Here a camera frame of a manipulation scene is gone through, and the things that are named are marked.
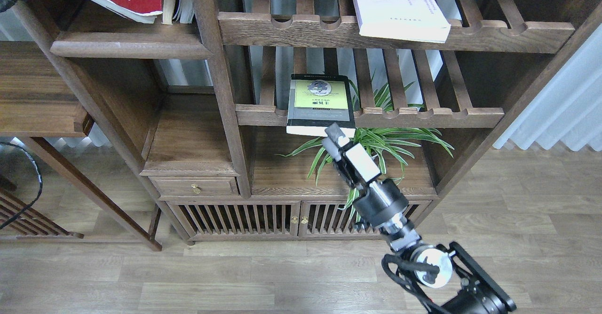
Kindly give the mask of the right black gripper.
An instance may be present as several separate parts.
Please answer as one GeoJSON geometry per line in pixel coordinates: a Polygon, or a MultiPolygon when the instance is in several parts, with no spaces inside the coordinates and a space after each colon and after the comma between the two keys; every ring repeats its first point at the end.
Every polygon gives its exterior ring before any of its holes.
{"type": "Polygon", "coordinates": [[[325,134],[323,147],[346,183],[359,192],[352,204],[361,219],[383,232],[408,232],[408,220],[404,217],[408,200],[396,184],[391,179],[379,181],[379,167],[361,144],[351,143],[337,123],[327,127],[325,134]]]}

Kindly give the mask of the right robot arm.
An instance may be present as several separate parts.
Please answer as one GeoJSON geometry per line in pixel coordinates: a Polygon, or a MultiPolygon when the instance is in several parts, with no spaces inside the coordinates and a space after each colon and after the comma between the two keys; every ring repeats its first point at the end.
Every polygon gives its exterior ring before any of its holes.
{"type": "Polygon", "coordinates": [[[325,130],[323,147],[333,157],[344,181],[359,190],[353,200],[355,211],[383,235],[391,253],[383,256],[383,271],[413,295],[430,314],[507,314],[516,303],[456,242],[425,243],[414,224],[404,216],[409,201],[391,179],[381,181],[381,171],[361,144],[348,138],[332,124],[325,130]],[[442,288],[453,274],[461,289],[444,305],[437,305],[422,286],[442,288]]]}

